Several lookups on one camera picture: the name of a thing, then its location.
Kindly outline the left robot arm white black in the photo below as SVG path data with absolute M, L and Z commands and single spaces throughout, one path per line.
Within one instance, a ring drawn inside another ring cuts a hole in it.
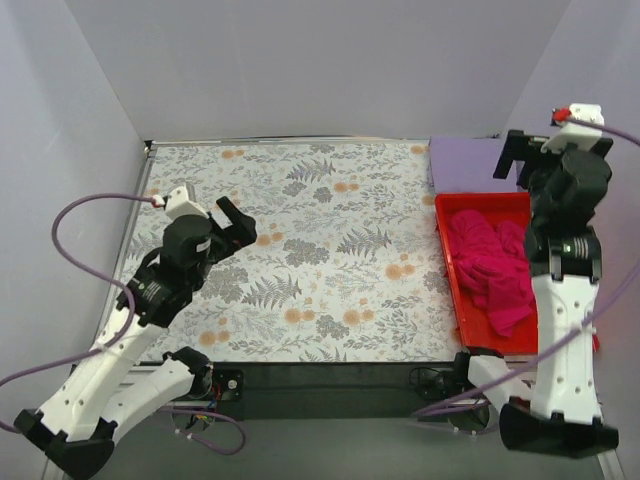
M 213 362 L 191 347 L 165 355 L 154 372 L 119 387 L 145 350 L 165 332 L 204 285 L 212 266 L 256 242 L 256 222 L 227 197 L 216 204 L 221 227 L 185 188 L 149 198 L 170 218 L 162 243 L 147 253 L 121 292 L 91 349 L 69 358 L 74 369 L 40 407 L 15 418 L 15 430 L 72 479 L 93 477 L 117 443 L 167 403 L 207 397 Z

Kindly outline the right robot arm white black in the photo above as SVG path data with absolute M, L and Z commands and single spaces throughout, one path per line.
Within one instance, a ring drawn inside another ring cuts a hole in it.
M 619 444 L 597 400 L 594 330 L 586 322 L 602 278 L 601 243 L 590 222 L 608 191 L 612 145 L 594 134 L 511 130 L 496 165 L 494 178 L 504 179 L 522 162 L 517 184 L 530 196 L 524 250 L 538 316 L 536 379 L 527 386 L 503 358 L 471 355 L 452 383 L 464 397 L 484 390 L 509 450 L 580 459 Z

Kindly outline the purple t shirt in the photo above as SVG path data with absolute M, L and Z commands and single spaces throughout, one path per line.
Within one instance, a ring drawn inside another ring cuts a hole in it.
M 432 137 L 430 172 L 435 192 L 516 192 L 515 166 L 506 179 L 493 177 L 503 145 L 502 140 L 494 138 Z

